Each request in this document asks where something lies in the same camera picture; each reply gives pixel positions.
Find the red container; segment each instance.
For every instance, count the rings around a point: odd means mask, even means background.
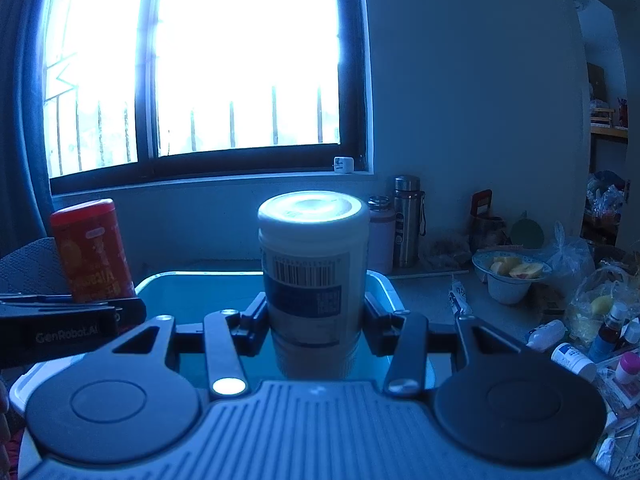
[[[74,301],[136,295],[110,198],[56,211],[51,229]]]

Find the pink cap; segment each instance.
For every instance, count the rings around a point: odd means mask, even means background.
[[[626,352],[620,358],[620,368],[629,375],[637,375],[640,372],[640,356],[633,352]]]

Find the curtain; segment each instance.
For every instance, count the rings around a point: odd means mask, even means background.
[[[0,0],[0,257],[47,236],[43,114],[49,0]]]

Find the window pane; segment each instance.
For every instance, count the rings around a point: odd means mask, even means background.
[[[140,0],[51,0],[45,46],[49,176],[134,162]]]
[[[339,142],[337,0],[160,0],[159,153]]]

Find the wooden shelf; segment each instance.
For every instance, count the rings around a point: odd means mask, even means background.
[[[591,135],[604,138],[612,138],[612,140],[622,140],[628,142],[629,132],[624,128],[609,128],[608,126],[591,125]]]

